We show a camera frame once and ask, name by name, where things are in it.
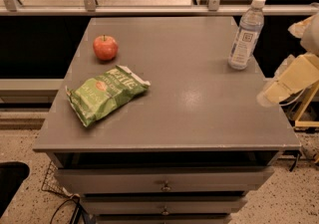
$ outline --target table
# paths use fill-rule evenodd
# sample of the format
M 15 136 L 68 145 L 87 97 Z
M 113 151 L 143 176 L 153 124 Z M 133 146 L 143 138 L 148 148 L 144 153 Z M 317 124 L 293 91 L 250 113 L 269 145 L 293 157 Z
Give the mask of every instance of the table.
M 98 223 L 228 223 L 249 190 L 273 172 L 285 150 L 299 150 L 280 107 L 265 109 L 255 60 L 227 65 L 237 26 L 231 17 L 94 18 L 34 144 L 58 166 Z M 93 40 L 112 35 L 118 56 L 99 62 Z M 128 66 L 151 87 L 84 128 L 65 86 Z

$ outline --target bottle label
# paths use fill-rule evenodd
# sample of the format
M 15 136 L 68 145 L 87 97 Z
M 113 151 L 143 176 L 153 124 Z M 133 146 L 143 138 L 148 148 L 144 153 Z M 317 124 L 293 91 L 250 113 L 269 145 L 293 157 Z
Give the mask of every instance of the bottle label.
M 258 32 L 239 29 L 236 44 L 232 50 L 231 63 L 233 65 L 246 65 L 258 38 Z

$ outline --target gray tabletop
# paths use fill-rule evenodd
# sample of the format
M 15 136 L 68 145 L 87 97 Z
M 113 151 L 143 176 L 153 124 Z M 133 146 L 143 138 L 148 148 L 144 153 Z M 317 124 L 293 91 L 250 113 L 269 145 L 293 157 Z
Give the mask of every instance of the gray tabletop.
M 237 26 L 231 17 L 92 19 L 34 144 L 36 151 L 285 150 L 300 146 L 286 115 L 256 101 L 264 78 L 255 60 L 227 65 Z M 114 36 L 117 57 L 101 63 L 92 44 Z M 151 82 L 149 91 L 82 126 L 65 86 L 115 65 Z

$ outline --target metal drawer handle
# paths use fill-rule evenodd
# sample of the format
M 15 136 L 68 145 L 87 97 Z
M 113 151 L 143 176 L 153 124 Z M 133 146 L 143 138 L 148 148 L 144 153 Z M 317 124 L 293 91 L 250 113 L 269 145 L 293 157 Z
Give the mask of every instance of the metal drawer handle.
M 168 186 L 168 181 L 165 181 L 163 187 L 161 188 L 162 192 L 170 192 L 170 187 Z
M 167 211 L 166 207 L 163 209 L 163 212 L 161 213 L 161 215 L 163 215 L 163 216 L 169 215 L 169 212 Z

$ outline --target drawer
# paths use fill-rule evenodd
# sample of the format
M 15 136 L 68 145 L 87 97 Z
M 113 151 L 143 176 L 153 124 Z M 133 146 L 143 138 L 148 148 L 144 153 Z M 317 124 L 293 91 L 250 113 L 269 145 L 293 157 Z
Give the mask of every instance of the drawer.
M 59 169 L 60 185 L 78 194 L 249 191 L 261 186 L 272 167 Z
M 227 224 L 229 215 L 175 215 L 175 216 L 99 216 L 97 224 Z
M 121 196 L 84 197 L 81 205 L 95 215 L 102 214 L 229 214 L 246 203 L 244 197 L 220 196 Z

